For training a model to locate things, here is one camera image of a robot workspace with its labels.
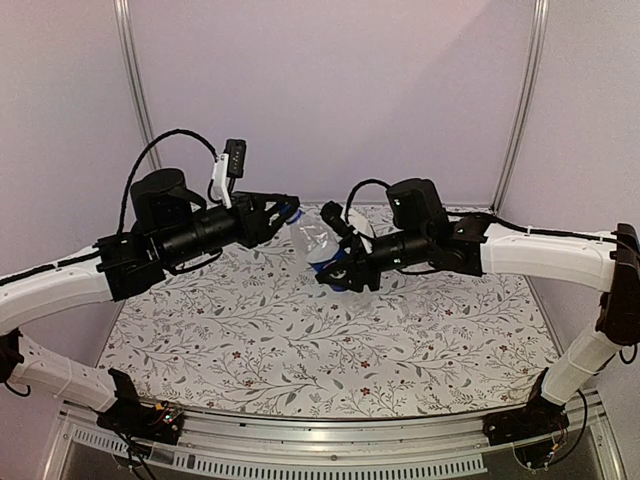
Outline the blue bottle cap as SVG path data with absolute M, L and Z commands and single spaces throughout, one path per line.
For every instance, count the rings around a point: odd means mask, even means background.
M 279 208 L 279 212 L 285 217 L 285 224 L 295 224 L 303 216 L 304 211 L 300 208 L 294 208 L 292 205 L 283 205 Z

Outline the clear Pepsi plastic bottle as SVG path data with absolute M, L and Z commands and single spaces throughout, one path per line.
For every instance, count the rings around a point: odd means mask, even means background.
M 312 280 L 322 293 L 331 293 L 335 299 L 352 311 L 371 311 L 373 309 L 368 294 L 359 294 L 319 284 L 315 279 L 315 274 L 333 262 L 333 257 L 338 251 L 339 242 L 334 232 L 325 223 L 318 217 L 304 211 L 300 220 L 295 224 L 288 225 L 288 227 L 296 253 L 311 270 Z

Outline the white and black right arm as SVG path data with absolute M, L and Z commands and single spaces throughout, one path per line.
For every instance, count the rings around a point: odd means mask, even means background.
M 389 185 L 395 232 L 374 237 L 350 208 L 328 202 L 322 220 L 347 254 L 324 267 L 319 283 L 353 292 L 376 291 L 382 273 L 427 264 L 435 273 L 481 277 L 514 274 L 583 285 L 600 292 L 600 313 L 547 368 L 517 415 L 517 427 L 537 436 L 561 407 L 623 347 L 639 342 L 639 240 L 633 226 L 578 233 L 514 225 L 492 214 L 449 218 L 435 184 L 412 178 Z

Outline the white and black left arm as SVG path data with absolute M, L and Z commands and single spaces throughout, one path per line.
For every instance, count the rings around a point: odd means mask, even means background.
M 75 256 L 1 281 L 1 379 L 109 412 L 128 434 L 148 426 L 148 412 L 130 377 L 103 371 L 43 348 L 21 326 L 75 307 L 140 295 L 167 275 L 190 273 L 215 261 L 224 247 L 254 248 L 270 241 L 298 210 L 296 196 L 237 192 L 219 206 L 189 190 L 184 173 L 166 168 L 133 183 L 131 231 L 98 240 Z

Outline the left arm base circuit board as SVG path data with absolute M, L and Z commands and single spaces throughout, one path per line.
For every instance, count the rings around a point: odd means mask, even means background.
M 184 410 L 168 401 L 144 405 L 128 374 L 110 368 L 115 383 L 115 403 L 97 413 L 97 425 L 123 436 L 177 445 L 184 425 Z

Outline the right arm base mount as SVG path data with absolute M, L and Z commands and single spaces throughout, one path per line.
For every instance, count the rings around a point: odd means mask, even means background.
M 528 469 L 549 467 L 566 439 L 569 419 L 564 406 L 542 397 L 542 382 L 548 368 L 536 378 L 524 406 L 485 415 L 482 432 L 491 446 L 546 436 L 546 440 L 515 448 L 516 460 Z

